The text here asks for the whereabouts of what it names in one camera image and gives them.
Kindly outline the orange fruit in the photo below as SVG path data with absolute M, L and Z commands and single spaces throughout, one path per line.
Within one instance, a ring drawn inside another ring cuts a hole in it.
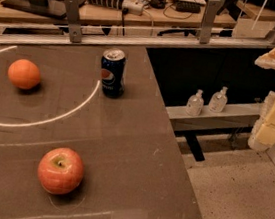
M 16 60 L 9 66 L 8 78 L 10 82 L 19 89 L 32 89 L 41 80 L 40 69 L 32 61 Z

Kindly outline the red apple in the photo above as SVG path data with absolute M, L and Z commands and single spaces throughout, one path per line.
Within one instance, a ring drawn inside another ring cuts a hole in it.
M 50 194 L 65 195 L 75 190 L 83 180 L 84 165 L 80 156 L 70 148 L 48 151 L 38 164 L 39 181 Z

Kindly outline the right clear sanitizer bottle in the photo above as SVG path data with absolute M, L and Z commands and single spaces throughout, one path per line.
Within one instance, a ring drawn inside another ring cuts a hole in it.
M 227 87 L 222 87 L 222 89 L 215 94 L 212 95 L 210 99 L 208 109 L 213 111 L 214 113 L 219 113 L 223 110 L 227 103 L 227 95 L 226 92 L 228 91 Z

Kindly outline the clear sanitizer bottle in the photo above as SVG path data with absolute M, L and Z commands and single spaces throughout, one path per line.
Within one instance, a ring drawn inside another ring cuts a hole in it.
M 186 112 L 187 114 L 194 116 L 199 116 L 202 110 L 202 106 L 204 106 L 203 101 L 203 90 L 198 90 L 195 95 L 192 95 L 187 102 Z
M 213 111 L 214 113 L 219 113 L 223 110 L 227 103 L 227 95 L 226 92 L 228 91 L 227 87 L 222 87 L 222 89 L 215 94 L 212 95 L 210 99 L 208 109 Z

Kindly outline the left clear sanitizer bottle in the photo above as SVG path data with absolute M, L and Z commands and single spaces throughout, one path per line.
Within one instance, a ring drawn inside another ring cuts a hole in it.
M 202 106 L 204 106 L 203 101 L 203 90 L 198 90 L 195 95 L 192 95 L 187 102 L 186 112 L 187 114 L 194 116 L 199 116 L 202 110 Z

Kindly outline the black power adapter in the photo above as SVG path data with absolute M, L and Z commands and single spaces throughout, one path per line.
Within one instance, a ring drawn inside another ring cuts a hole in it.
M 175 9 L 180 12 L 200 13 L 200 5 L 191 1 L 175 1 Z

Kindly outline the power strip with plugs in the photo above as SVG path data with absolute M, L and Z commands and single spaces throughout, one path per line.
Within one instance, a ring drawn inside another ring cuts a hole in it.
M 129 2 L 128 0 L 87 0 L 91 5 L 97 5 L 98 7 L 106 7 L 113 10 L 126 10 L 131 14 L 140 16 L 144 7 L 142 4 L 135 2 Z

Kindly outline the blue Pepsi can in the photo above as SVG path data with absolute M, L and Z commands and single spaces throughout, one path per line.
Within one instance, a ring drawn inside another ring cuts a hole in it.
M 109 98 L 118 98 L 124 93 L 125 63 L 125 52 L 119 48 L 109 48 L 102 55 L 102 90 Z

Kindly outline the middle metal bracket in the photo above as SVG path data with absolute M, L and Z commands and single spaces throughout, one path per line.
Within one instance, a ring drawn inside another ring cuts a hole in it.
M 215 21 L 215 16 L 220 8 L 220 0 L 207 0 L 205 11 L 202 17 L 199 42 L 207 44 L 211 38 L 211 30 Z

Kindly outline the left metal bracket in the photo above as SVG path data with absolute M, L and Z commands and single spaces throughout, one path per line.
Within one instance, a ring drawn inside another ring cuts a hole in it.
M 73 43 L 82 41 L 82 31 L 80 24 L 80 12 L 78 0 L 64 0 L 66 8 L 66 16 L 68 22 L 69 40 Z

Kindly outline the metal rail bar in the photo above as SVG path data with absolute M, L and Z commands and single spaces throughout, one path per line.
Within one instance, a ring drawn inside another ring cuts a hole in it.
M 66 35 L 0 35 L 0 44 L 22 45 L 22 44 L 50 44 L 50 45 L 72 45 L 69 36 Z M 200 43 L 196 37 L 193 38 L 173 38 L 173 37 L 135 37 L 135 36 L 85 36 L 81 38 L 80 45 L 96 45 L 96 46 L 137 46 L 153 48 L 203 48 L 203 49 L 221 49 L 221 48 L 249 48 L 249 49 L 272 49 L 275 44 L 269 43 L 267 40 L 257 38 L 234 38 L 234 37 L 215 37 L 209 39 L 206 44 Z

